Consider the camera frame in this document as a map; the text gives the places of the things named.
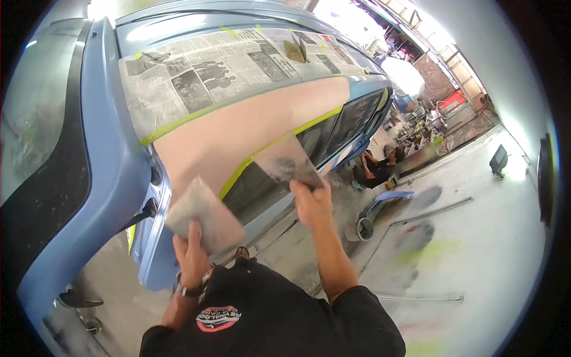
printed logo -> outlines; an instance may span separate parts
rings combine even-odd
[[[217,332],[229,328],[242,316],[234,306],[209,307],[196,317],[196,324],[203,332]]]

black t-shirt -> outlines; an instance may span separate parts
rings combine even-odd
[[[368,179],[365,176],[365,171],[361,167],[361,164],[357,164],[353,168],[353,177],[355,180],[367,188],[375,188],[378,185],[384,183],[392,175],[392,166],[387,165],[389,159],[384,159],[379,161],[378,164],[374,164],[369,158],[367,160],[367,168],[375,176],[373,179]]]
[[[141,356],[404,356],[403,339],[364,286],[333,306],[268,267],[239,258],[217,267],[198,315],[179,330],[154,326]]]

newspaper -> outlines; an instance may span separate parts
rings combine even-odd
[[[284,40],[306,63],[287,57]],[[119,60],[137,137],[149,144],[193,118],[263,89],[363,73],[334,37],[286,29],[225,30]]]
[[[304,80],[340,74],[362,74],[363,69],[333,36],[287,29],[259,29],[286,54],[284,41],[295,41],[304,47],[305,63],[290,61]]]

wristwatch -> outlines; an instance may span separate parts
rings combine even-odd
[[[175,291],[180,291],[182,296],[186,296],[189,298],[197,298],[202,295],[204,292],[204,288],[206,288],[206,282],[202,282],[198,287],[195,288],[187,288],[186,286],[180,283],[180,273],[176,274],[176,289]]]

car window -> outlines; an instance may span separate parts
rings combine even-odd
[[[367,94],[343,106],[327,148],[320,155],[321,160],[330,157],[363,130],[369,122],[373,111],[377,108],[382,92],[383,90],[379,90]]]
[[[374,127],[376,124],[378,124],[379,120],[384,119],[384,118],[381,118],[381,115],[383,114],[385,106],[387,105],[387,102],[389,100],[389,89],[385,88],[382,91],[383,92],[381,93],[381,100],[379,101],[379,104],[377,105],[377,109],[375,110],[375,113],[373,114],[373,119],[370,121],[369,128]]]
[[[329,139],[331,130],[338,117],[339,114],[334,114],[297,135],[301,146],[305,149],[305,153],[315,166],[322,164],[322,162],[317,161],[319,154],[327,143],[327,139]]]
[[[62,131],[81,20],[55,22],[28,43],[2,105],[2,203],[50,157]]]
[[[285,187],[279,186],[255,162],[251,162],[222,202],[245,225],[288,193]]]
[[[297,135],[307,156],[318,165],[317,156],[324,147],[338,114],[319,122]],[[241,224],[251,222],[289,193],[278,185],[255,162],[251,162],[232,185],[222,202],[238,218]]]

